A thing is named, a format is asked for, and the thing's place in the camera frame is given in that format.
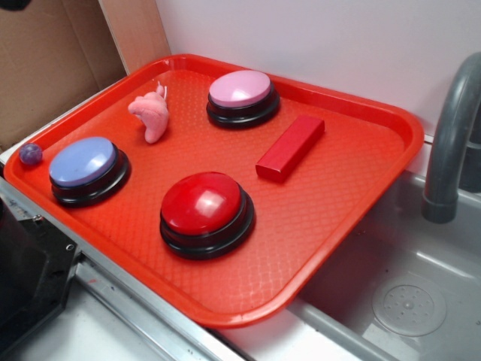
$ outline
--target button cap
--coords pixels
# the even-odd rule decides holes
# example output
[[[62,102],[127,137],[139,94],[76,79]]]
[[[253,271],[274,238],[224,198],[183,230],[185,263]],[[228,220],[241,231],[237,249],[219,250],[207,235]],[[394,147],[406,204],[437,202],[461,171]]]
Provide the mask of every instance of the button cap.
[[[209,89],[212,101],[227,108],[246,107],[265,98],[271,90],[269,77],[255,70],[240,70],[215,80]]]
[[[167,226],[183,235],[214,232],[238,213],[241,190],[226,174],[205,172],[191,175],[172,186],[162,202]]]
[[[101,177],[115,162],[113,144],[103,137],[70,144],[50,163],[50,177],[61,187],[78,187]]]

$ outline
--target cardboard box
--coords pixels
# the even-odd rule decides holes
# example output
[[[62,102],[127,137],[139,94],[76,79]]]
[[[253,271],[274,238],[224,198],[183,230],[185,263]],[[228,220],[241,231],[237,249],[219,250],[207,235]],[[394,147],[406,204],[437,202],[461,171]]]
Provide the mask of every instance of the cardboard box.
[[[126,75],[98,0],[0,10],[0,153]]]

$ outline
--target purple ball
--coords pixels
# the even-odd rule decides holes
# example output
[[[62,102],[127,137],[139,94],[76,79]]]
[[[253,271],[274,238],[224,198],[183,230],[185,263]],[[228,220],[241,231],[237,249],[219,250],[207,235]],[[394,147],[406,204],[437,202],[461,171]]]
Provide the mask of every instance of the purple ball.
[[[42,148],[35,143],[25,143],[20,147],[20,160],[27,165],[36,165],[42,160]]]

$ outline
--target drain cover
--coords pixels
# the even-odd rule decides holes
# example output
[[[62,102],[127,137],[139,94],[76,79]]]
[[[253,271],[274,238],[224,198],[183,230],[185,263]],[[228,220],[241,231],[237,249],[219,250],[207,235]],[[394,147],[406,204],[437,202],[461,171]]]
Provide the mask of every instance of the drain cover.
[[[432,282],[406,275],[387,280],[373,295],[373,310],[387,329],[404,336],[435,331],[446,317],[446,302]]]

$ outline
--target red tray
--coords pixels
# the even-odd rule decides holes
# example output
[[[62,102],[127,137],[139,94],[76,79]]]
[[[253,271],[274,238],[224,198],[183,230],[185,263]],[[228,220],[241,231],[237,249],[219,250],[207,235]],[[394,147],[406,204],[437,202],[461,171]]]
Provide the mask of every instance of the red tray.
[[[5,177],[58,220],[193,320],[244,326],[287,305],[422,146],[411,114],[390,105],[270,75],[281,96],[276,117],[252,129],[226,130],[207,119],[209,86],[241,67],[193,55],[170,56],[128,76],[44,130],[33,142],[44,161],[24,166],[15,153]],[[127,111],[135,96],[168,87],[168,131],[155,144]],[[274,183],[255,164],[302,114],[325,133],[290,177]],[[50,191],[48,167],[64,147],[104,136],[123,150],[132,176],[114,196],[68,209]],[[218,259],[172,254],[159,234],[165,192],[201,171],[233,177],[252,197],[256,227]]]

